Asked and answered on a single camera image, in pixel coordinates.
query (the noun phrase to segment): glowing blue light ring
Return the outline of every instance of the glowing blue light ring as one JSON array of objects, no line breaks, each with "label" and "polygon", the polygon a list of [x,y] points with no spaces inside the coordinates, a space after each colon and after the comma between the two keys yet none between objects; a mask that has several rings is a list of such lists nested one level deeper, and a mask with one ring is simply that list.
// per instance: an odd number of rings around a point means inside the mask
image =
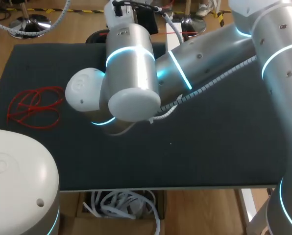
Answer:
[{"label": "glowing blue light ring", "polygon": [[251,37],[252,35],[250,35],[250,34],[247,34],[247,33],[242,33],[241,31],[239,31],[238,30],[238,28],[236,28],[236,30],[237,30],[237,32],[240,34],[240,35],[242,35],[242,36],[244,36],[244,37]]},{"label": "glowing blue light ring", "polygon": [[180,72],[180,74],[181,74],[183,80],[185,81],[187,87],[191,90],[191,89],[192,89],[192,86],[191,86],[190,82],[189,82],[188,79],[186,78],[186,76],[185,76],[185,74],[184,74],[184,72],[183,72],[181,66],[179,65],[179,63],[178,63],[178,61],[176,60],[174,54],[173,54],[172,51],[170,51],[170,50],[169,50],[169,55],[171,56],[171,58],[172,58],[172,60],[173,60],[173,62],[174,62],[174,64],[175,64],[175,66],[176,66],[177,69],[179,70],[179,72]]},{"label": "glowing blue light ring", "polygon": [[150,55],[150,56],[153,58],[153,60],[155,60],[154,55],[153,55],[149,50],[145,49],[144,47],[141,47],[141,46],[122,47],[122,48],[120,48],[120,49],[115,50],[114,52],[112,52],[112,53],[108,56],[107,61],[106,61],[106,67],[107,67],[107,65],[108,65],[109,60],[111,60],[111,58],[112,58],[113,56],[115,56],[115,55],[117,55],[117,54],[119,54],[119,53],[121,53],[121,52],[127,51],[127,50],[133,50],[133,51],[136,51],[136,52],[139,52],[139,53],[142,53],[142,54],[148,54],[148,55]]},{"label": "glowing blue light ring", "polygon": [[282,53],[283,51],[286,51],[288,49],[291,49],[292,48],[292,45],[289,45],[287,47],[284,47],[280,50],[278,50],[276,53],[274,53],[272,56],[270,56],[269,59],[267,59],[267,61],[265,62],[264,66],[263,66],[263,69],[262,69],[262,79],[264,79],[264,73],[265,73],[265,70],[268,66],[268,64],[273,60],[274,57],[276,57],[278,54]]},{"label": "glowing blue light ring", "polygon": [[113,117],[109,121],[106,121],[106,122],[103,122],[103,123],[95,123],[95,122],[91,122],[91,123],[94,124],[94,125],[97,125],[97,126],[103,126],[103,125],[106,125],[108,123],[111,123],[114,119],[116,119],[116,118]]},{"label": "glowing blue light ring", "polygon": [[281,180],[281,183],[280,183],[280,189],[279,189],[279,195],[280,195],[280,202],[281,202],[281,206],[282,206],[282,209],[284,211],[284,214],[286,215],[286,217],[288,218],[289,222],[292,224],[292,219],[290,218],[287,210],[285,209],[284,207],[284,204],[283,204],[283,199],[282,199],[282,194],[281,194],[281,189],[282,189],[282,181],[283,179]]},{"label": "glowing blue light ring", "polygon": [[56,220],[54,221],[54,224],[53,224],[52,228],[50,229],[49,233],[47,233],[47,235],[50,235],[51,231],[53,230],[54,226],[56,225],[58,217],[59,217],[59,212],[60,212],[60,207],[58,208]]}]

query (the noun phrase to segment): white cable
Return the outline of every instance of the white cable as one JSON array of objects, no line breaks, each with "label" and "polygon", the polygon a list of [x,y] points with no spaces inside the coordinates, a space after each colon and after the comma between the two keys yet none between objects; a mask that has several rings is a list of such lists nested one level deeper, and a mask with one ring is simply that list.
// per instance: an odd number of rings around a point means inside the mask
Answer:
[{"label": "white cable", "polygon": [[201,93],[203,93],[204,91],[206,91],[207,89],[211,88],[213,85],[215,85],[217,82],[220,82],[221,80],[225,79],[226,77],[228,77],[230,74],[234,73],[235,71],[243,68],[244,66],[249,65],[250,63],[254,62],[257,59],[257,56],[253,56],[251,58],[249,58],[248,60],[245,60],[244,62],[234,66],[233,68],[231,68],[230,70],[228,70],[227,72],[221,74],[220,76],[216,77],[214,80],[212,80],[211,82],[207,83],[206,85],[202,86],[201,88],[199,88],[198,90],[184,96],[183,98],[176,100],[175,102],[172,102],[170,104],[167,104],[165,106],[162,106],[160,108],[160,110],[158,111],[160,112],[165,112],[166,110],[171,109],[173,106],[178,105],[178,104],[182,104],[186,101],[188,101],[189,99],[194,98],[196,95],[199,95]]},{"label": "white cable", "polygon": [[[177,97],[176,100],[179,100],[182,98],[182,95],[179,95]],[[172,112],[176,109],[178,105],[174,105],[172,108],[169,109],[169,111],[167,111],[165,114],[161,115],[161,116],[154,116],[152,118],[149,119],[149,122],[152,124],[154,120],[162,120],[167,118],[170,114],[172,114]]]},{"label": "white cable", "polygon": [[182,34],[179,32],[179,30],[175,27],[174,23],[172,22],[172,20],[170,19],[170,17],[167,14],[164,14],[162,16],[165,21],[170,25],[170,27],[174,30],[175,34],[177,35],[177,38],[180,42],[180,44],[183,43],[183,36]]},{"label": "white cable", "polygon": [[66,14],[67,10],[69,9],[70,4],[71,4],[71,0],[67,0],[65,6],[64,6],[64,8],[63,8],[63,10],[62,10],[62,12],[61,12],[61,14],[59,16],[59,18],[57,19],[57,21],[52,26],[50,26],[50,28],[47,28],[47,29],[45,29],[43,31],[40,31],[40,32],[23,32],[23,31],[19,31],[19,30],[14,30],[14,29],[8,28],[6,26],[3,26],[2,24],[0,24],[0,28],[3,29],[3,30],[8,31],[9,33],[20,34],[20,35],[25,35],[25,36],[40,36],[42,34],[50,32],[54,28],[56,28],[56,26],[62,21],[64,15]]},{"label": "white cable", "polygon": [[[106,195],[100,202],[101,211],[103,214],[99,214],[96,210],[96,206],[98,205],[101,191],[92,191],[91,195],[91,205],[92,208],[90,208],[85,202],[83,202],[84,207],[92,213],[94,216],[98,218],[130,218],[130,219],[136,219],[139,218],[144,208],[146,207],[146,203],[150,205],[151,210],[147,212],[147,214],[153,212],[156,220],[156,231],[155,235],[159,235],[160,232],[160,219],[158,215],[158,211],[156,209],[156,198],[152,191],[147,190],[152,197],[153,202],[150,201],[148,198],[132,192],[132,191],[112,191],[108,195]],[[112,197],[111,202],[109,204],[106,204],[106,201]],[[131,202],[138,201],[140,202],[140,207],[137,212],[134,214],[129,214],[124,211],[127,211],[128,206]]]}]

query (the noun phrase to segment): coiled red wire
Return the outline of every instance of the coiled red wire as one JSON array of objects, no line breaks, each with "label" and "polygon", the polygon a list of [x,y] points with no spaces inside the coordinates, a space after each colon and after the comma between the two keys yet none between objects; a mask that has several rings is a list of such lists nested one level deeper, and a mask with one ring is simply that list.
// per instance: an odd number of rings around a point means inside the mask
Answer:
[{"label": "coiled red wire", "polygon": [[[40,103],[42,101],[42,93],[43,92],[54,92],[58,95],[58,99],[50,104],[50,105],[46,105],[46,106],[40,106]],[[18,111],[18,112],[14,112],[11,113],[11,108],[14,104],[14,102],[21,98],[20,102],[17,104],[17,108],[16,110],[19,109],[23,109],[22,111]],[[27,101],[28,98],[31,97],[31,101],[29,102],[29,104],[25,104],[24,102]],[[36,90],[27,90],[27,91],[23,91],[18,93],[15,97],[13,97],[13,99],[11,100],[9,107],[8,107],[8,111],[7,111],[7,124],[9,122],[9,120],[13,120],[16,121],[17,123],[32,128],[32,129],[49,129],[54,127],[60,120],[60,114],[58,112],[57,109],[55,109],[55,107],[57,105],[59,105],[64,99],[64,90],[61,87],[42,87],[42,88],[38,88]],[[57,113],[57,120],[48,125],[48,126],[33,126],[33,125],[29,125],[27,123],[25,123],[24,121],[32,116],[35,115],[39,112],[44,112],[44,111],[54,111]]]}]

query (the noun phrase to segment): yellow and black tape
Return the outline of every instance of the yellow and black tape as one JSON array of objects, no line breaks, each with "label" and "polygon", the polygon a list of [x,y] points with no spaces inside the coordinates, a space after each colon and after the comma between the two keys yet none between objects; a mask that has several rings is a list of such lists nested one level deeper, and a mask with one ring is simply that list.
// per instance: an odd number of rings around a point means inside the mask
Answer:
[{"label": "yellow and black tape", "polygon": [[212,14],[214,15],[215,18],[218,18],[220,27],[223,27],[224,26],[224,19],[223,19],[224,12],[220,11],[216,14],[215,11],[212,11]]},{"label": "yellow and black tape", "polygon": [[224,26],[224,20],[223,20],[223,12],[222,11],[218,12],[217,18],[219,20],[220,27],[223,27]]},{"label": "yellow and black tape", "polygon": [[[7,11],[21,11],[20,8],[6,8]],[[28,8],[28,11],[44,11],[46,13],[51,13],[54,11],[63,11],[63,9],[58,8]],[[76,9],[69,9],[69,12],[84,12],[84,13],[103,13],[103,10],[76,10]]]}]

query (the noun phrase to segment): silver robot arm segment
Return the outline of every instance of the silver robot arm segment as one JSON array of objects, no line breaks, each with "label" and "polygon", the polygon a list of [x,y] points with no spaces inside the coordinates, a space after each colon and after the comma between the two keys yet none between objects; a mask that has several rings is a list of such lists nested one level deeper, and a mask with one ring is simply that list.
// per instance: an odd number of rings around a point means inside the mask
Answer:
[{"label": "silver robot arm segment", "polygon": [[231,6],[235,22],[252,36],[262,79],[288,136],[287,171],[268,202],[267,223],[273,235],[292,235],[292,1],[254,0],[243,6]]}]

